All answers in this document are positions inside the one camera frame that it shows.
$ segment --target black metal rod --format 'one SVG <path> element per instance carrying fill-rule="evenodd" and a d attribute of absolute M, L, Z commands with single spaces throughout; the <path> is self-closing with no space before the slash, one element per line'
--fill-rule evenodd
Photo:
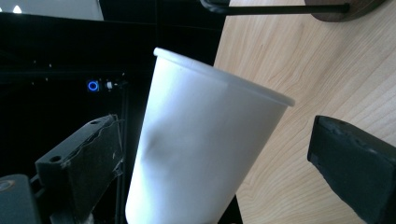
<path fill-rule="evenodd" d="M 323 5 L 323 6 L 290 6 L 290 7 L 226 7 L 208 0 L 201 0 L 201 4 L 207 10 L 227 15 L 280 15 L 280 14 L 313 14 L 313 13 L 346 13 L 349 11 L 349 4 L 343 5 Z"/>

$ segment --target paper cup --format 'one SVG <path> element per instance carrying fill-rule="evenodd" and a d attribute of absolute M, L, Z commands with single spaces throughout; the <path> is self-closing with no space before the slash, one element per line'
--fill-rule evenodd
<path fill-rule="evenodd" d="M 129 223 L 217 223 L 293 100 L 204 63 L 158 56 Z"/>

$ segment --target wooden table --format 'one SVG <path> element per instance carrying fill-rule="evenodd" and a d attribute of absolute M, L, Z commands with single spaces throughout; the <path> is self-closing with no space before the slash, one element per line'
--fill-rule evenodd
<path fill-rule="evenodd" d="M 232 6 L 303 1 L 233 0 Z M 315 115 L 396 146 L 396 1 L 344 23 L 228 17 L 215 66 L 296 101 L 237 192 L 244 222 L 363 223 L 306 159 Z"/>

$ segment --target cup rim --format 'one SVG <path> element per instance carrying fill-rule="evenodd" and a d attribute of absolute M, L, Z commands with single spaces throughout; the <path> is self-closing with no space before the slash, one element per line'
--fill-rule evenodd
<path fill-rule="evenodd" d="M 170 61 L 172 63 L 177 63 L 183 67 L 195 70 L 196 72 L 199 72 L 203 76 L 219 79 L 221 81 L 224 81 L 231 85 L 235 85 L 235 86 L 245 89 L 247 91 L 256 92 L 259 95 L 261 95 L 267 99 L 273 100 L 277 103 L 280 103 L 282 105 L 294 106 L 294 104 L 295 104 L 294 100 L 291 99 L 289 96 L 286 96 L 286 95 L 279 93 L 277 91 L 273 91 L 271 89 L 268 89 L 268 88 L 258 85 L 256 83 L 247 81 L 247 80 L 245 80 L 241 77 L 237 77 L 231 73 L 221 71 L 221 70 L 219 70 L 213 66 L 210 66 L 206 63 L 201 63 L 201 62 L 191 59 L 189 57 L 174 53 L 173 51 L 170 51 L 167 49 L 156 48 L 154 50 L 154 55 L 157 57 L 164 58 L 165 60 Z"/>

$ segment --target dark background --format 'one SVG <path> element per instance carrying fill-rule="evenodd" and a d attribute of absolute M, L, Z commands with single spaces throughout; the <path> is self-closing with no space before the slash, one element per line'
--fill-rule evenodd
<path fill-rule="evenodd" d="M 98 223 L 121 223 L 154 48 L 213 64 L 225 18 L 193 0 L 102 0 L 101 8 L 105 21 L 0 13 L 0 176 L 33 177 L 35 161 L 68 135 L 117 114 L 125 120 L 124 175 L 93 214 Z M 88 92 L 92 79 L 120 86 Z M 236 198 L 232 204 L 220 223 L 242 222 Z"/>

